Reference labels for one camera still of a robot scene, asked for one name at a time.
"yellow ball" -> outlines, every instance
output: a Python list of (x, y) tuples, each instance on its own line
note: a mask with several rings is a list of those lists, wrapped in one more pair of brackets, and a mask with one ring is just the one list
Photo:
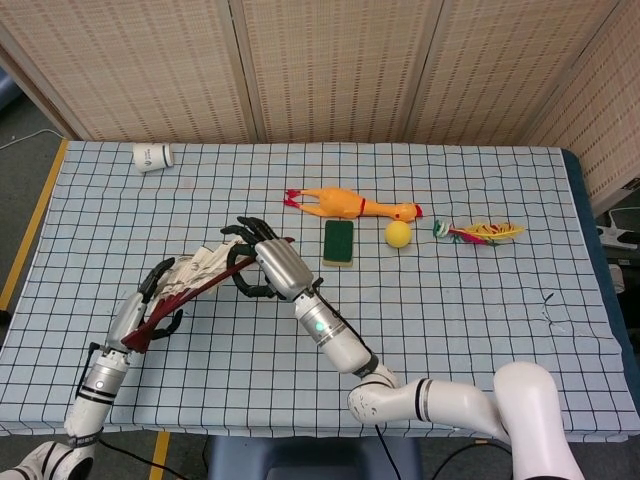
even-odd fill
[(411, 241), (411, 229), (406, 223), (396, 220), (387, 225), (384, 231), (384, 239), (392, 247), (406, 247)]

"yellow floor tape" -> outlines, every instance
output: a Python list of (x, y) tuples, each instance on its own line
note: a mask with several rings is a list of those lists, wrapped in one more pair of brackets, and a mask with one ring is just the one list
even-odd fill
[[(167, 451), (169, 450), (169, 432), (158, 432), (156, 438), (156, 449), (153, 452), (153, 463), (164, 465), (167, 460)], [(162, 480), (162, 474), (164, 470), (157, 467), (151, 467), (149, 473), (149, 480)]]
[(20, 272), (24, 267), (24, 262), (27, 260), (29, 249), (31, 248), (33, 239), (36, 236), (36, 232), (38, 231), (38, 226), (40, 225), (42, 216), (47, 209), (49, 197), (51, 197), (51, 192), (53, 191), (53, 186), (56, 183), (56, 178), (58, 178), (58, 172), (60, 171), (62, 160), (64, 160), (64, 155), (67, 152), (68, 143), (69, 142), (67, 140), (62, 140), (60, 143), (56, 158), (53, 160), (51, 170), (49, 170), (49, 176), (44, 182), (44, 187), (42, 188), (42, 192), (40, 192), (40, 198), (38, 199), (36, 208), (33, 210), (31, 220), (29, 220), (27, 231), (25, 232), (24, 237), (22, 237), (22, 243), (20, 243), (20, 248), (18, 249), (16, 258), (13, 260), (13, 265), (11, 265), (11, 270), (9, 271), (9, 276), (7, 277), (7, 281), (2, 289), (2, 294), (0, 294), (0, 310), (6, 310), (9, 308), (9, 302), (11, 301), (11, 296), (13, 295), (13, 291), (15, 290), (18, 279), (20, 278)]

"cat toy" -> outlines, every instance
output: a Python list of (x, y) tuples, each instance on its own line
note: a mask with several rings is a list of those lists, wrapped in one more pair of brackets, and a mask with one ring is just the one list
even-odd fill
[[(287, 190), (284, 204), (299, 208), (303, 212), (319, 217), (357, 218), (366, 216), (385, 216), (403, 222), (412, 222), (422, 217), (422, 209), (414, 203), (384, 205), (367, 200), (356, 192), (344, 188), (329, 187), (310, 190)], [(301, 205), (293, 200), (300, 195), (318, 198), (318, 205)]]
[(498, 224), (475, 223), (466, 228), (455, 228), (449, 222), (436, 220), (433, 224), (433, 236), (436, 238), (452, 237), (454, 243), (463, 241), (477, 245), (498, 245), (501, 240), (509, 240), (524, 232), (524, 227), (509, 222)]

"wall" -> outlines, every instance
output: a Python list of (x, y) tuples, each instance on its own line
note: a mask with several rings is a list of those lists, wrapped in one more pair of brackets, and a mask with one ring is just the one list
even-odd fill
[(79, 138), (560, 145), (597, 199), (636, 163), (639, 9), (0, 0), (0, 64)]
[(598, 215), (640, 177), (640, 2), (621, 8), (581, 60), (526, 141), (561, 146), (580, 158)]

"beige screen panel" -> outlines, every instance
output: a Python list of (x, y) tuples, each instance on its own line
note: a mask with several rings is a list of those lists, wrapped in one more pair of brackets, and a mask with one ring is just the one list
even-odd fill
[(249, 140), (213, 0), (0, 0), (0, 22), (93, 139)]
[(437, 16), (434, 4), (244, 0), (267, 140), (400, 137), (408, 113), (402, 104), (413, 95), (408, 83), (419, 74), (414, 63)]
[(640, 174), (640, 2), (606, 29), (528, 142), (578, 156), (596, 213)]
[(512, 144), (614, 1), (457, 0), (440, 20), (408, 137)]

